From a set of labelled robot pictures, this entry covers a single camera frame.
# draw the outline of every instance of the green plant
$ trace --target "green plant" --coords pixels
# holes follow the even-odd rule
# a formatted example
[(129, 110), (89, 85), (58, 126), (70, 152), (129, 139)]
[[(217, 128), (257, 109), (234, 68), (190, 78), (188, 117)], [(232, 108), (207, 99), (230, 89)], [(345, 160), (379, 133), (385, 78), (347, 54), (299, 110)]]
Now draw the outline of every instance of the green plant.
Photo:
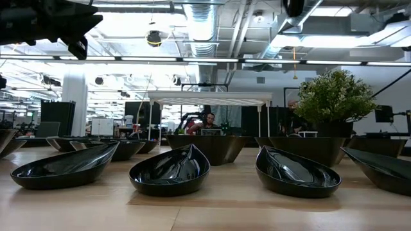
[(358, 121), (376, 108), (371, 86), (349, 71), (326, 71), (301, 84), (298, 116), (311, 123)]

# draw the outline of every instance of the white canopy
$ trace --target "white canopy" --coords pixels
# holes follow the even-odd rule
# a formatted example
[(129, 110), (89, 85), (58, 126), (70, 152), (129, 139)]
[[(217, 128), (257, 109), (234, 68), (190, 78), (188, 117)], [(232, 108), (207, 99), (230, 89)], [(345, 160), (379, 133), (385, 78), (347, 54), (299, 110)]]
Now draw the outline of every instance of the white canopy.
[[(267, 129), (270, 136), (270, 102), (272, 93), (261, 92), (188, 92), (188, 91), (149, 91), (150, 122), (152, 123), (152, 107), (154, 102), (163, 105), (221, 105), (221, 106), (258, 106), (258, 133), (261, 136), (261, 106), (267, 105)], [(148, 139), (151, 126), (148, 127)]]

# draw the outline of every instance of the potted plant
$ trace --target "potted plant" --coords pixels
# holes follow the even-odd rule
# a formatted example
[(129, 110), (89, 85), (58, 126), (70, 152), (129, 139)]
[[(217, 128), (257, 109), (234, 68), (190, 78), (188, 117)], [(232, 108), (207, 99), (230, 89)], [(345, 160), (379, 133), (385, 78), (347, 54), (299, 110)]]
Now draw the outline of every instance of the potted plant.
[(353, 122), (376, 108), (372, 94), (349, 71), (326, 71), (301, 84), (295, 113), (315, 125), (318, 137), (350, 137)]

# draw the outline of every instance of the computer monitor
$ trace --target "computer monitor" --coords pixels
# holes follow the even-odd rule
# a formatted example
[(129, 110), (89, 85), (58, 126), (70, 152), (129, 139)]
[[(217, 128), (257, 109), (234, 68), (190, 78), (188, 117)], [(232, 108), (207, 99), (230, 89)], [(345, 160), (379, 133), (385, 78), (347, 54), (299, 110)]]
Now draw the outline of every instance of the computer monitor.
[(201, 135), (223, 135), (221, 129), (201, 129)]
[(375, 121), (377, 123), (393, 123), (394, 113), (392, 112), (392, 106), (378, 105), (375, 110)]

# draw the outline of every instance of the wooden table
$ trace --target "wooden table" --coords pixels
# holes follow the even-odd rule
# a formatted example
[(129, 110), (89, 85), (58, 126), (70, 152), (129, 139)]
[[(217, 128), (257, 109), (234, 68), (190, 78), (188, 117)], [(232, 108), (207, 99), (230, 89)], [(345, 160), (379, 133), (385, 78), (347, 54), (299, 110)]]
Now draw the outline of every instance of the wooden table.
[(204, 188), (194, 194), (153, 198), (136, 193), (128, 170), (167, 150), (113, 162), (90, 185), (28, 191), (13, 182), (11, 170), (59, 153), (20, 149), (0, 160), (0, 230), (411, 230), (411, 198), (376, 188), (348, 158), (334, 167), (343, 178), (339, 190), (320, 200), (264, 189), (254, 168), (257, 148), (244, 148), (233, 164), (212, 167)]

